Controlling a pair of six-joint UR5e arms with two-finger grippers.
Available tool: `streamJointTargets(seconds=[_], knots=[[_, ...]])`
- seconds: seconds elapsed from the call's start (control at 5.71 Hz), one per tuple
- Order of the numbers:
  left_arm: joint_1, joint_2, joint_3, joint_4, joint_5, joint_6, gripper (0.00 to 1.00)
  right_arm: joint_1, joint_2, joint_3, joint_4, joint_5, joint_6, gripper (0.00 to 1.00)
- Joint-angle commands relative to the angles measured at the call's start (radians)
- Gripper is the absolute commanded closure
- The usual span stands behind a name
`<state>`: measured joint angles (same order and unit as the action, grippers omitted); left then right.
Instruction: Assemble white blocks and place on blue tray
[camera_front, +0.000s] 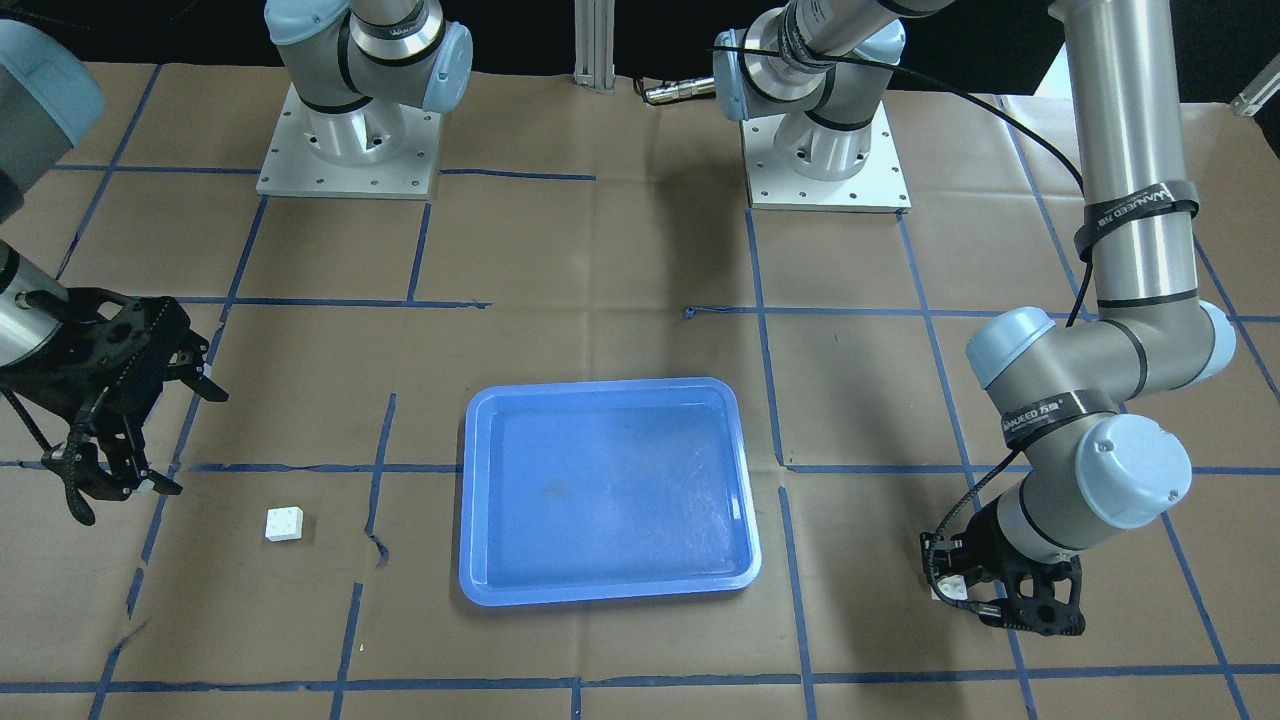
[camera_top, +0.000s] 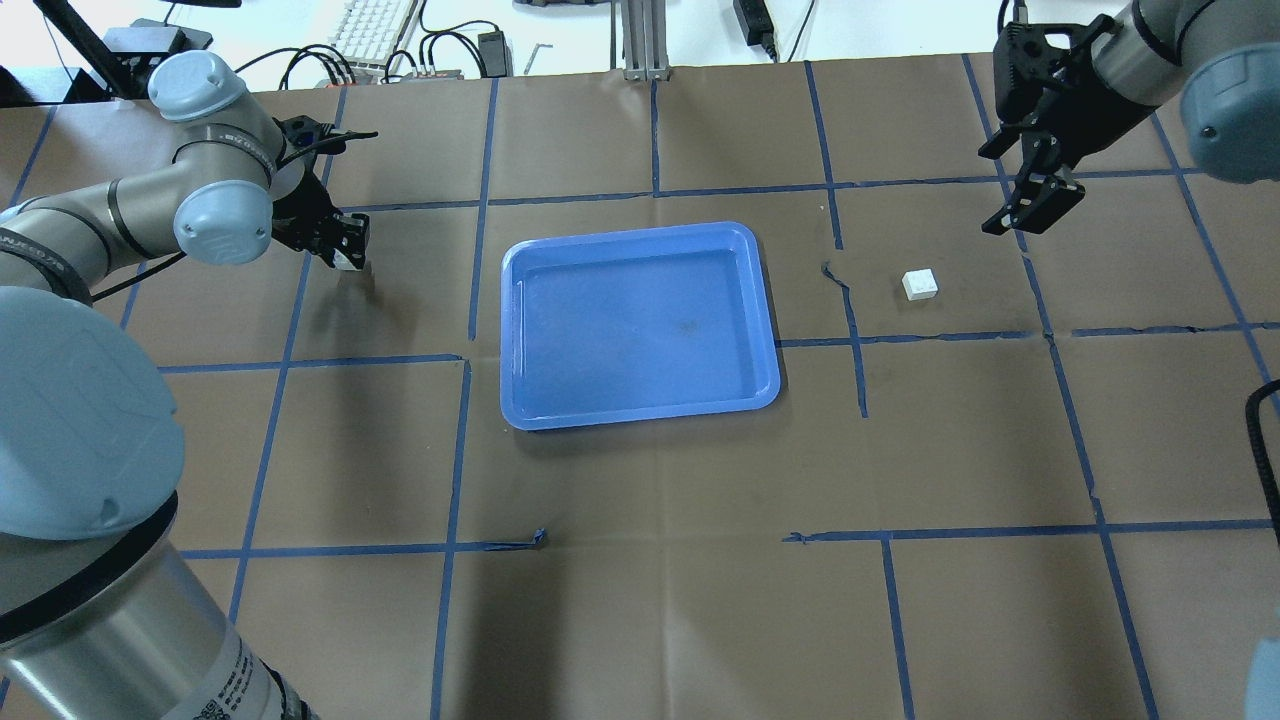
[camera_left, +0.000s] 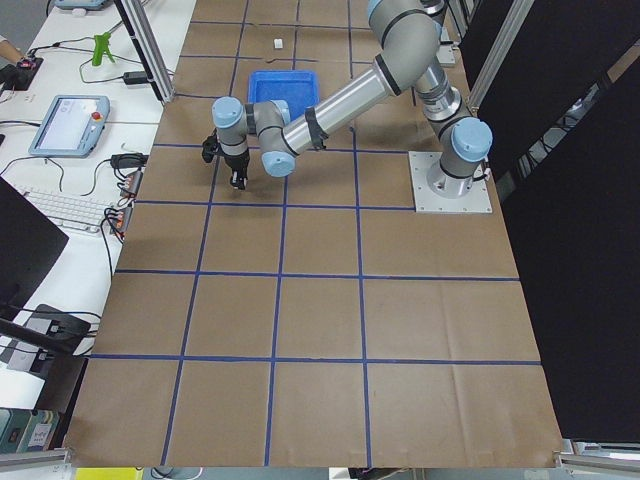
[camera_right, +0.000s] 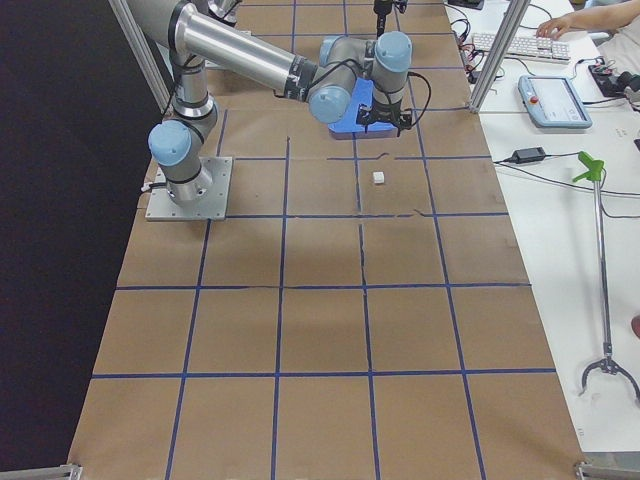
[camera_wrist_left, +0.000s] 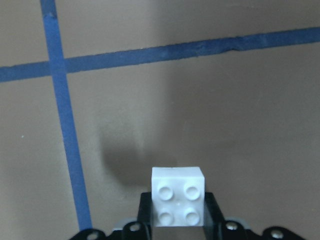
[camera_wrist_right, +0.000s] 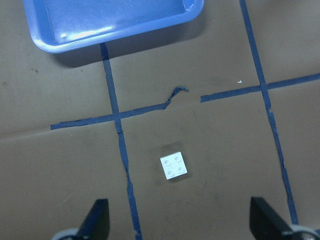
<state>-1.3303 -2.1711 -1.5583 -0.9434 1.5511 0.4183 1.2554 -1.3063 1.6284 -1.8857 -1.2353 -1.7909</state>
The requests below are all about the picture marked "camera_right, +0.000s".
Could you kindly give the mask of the person's hand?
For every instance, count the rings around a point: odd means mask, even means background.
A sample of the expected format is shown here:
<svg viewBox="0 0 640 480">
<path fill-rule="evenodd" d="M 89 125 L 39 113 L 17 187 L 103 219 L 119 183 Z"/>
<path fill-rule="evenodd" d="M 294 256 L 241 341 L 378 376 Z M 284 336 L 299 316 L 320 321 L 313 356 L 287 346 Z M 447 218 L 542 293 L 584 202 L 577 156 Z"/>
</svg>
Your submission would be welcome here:
<svg viewBox="0 0 640 480">
<path fill-rule="evenodd" d="M 549 38 L 553 40 L 559 39 L 572 28 L 572 20 L 568 16 L 552 18 L 541 23 L 535 35 L 538 38 Z"/>
</svg>

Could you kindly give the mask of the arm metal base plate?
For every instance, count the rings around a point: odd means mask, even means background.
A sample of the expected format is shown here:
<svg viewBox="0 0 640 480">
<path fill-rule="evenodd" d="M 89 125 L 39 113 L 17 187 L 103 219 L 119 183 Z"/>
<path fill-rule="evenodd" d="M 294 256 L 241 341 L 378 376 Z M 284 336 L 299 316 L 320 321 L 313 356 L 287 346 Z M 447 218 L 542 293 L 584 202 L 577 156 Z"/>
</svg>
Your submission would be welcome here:
<svg viewBox="0 0 640 480">
<path fill-rule="evenodd" d="M 156 183 L 147 204 L 149 221 L 223 221 L 226 218 L 232 157 L 200 158 L 199 175 L 189 183 L 167 182 L 161 168 L 156 170 Z"/>
</svg>

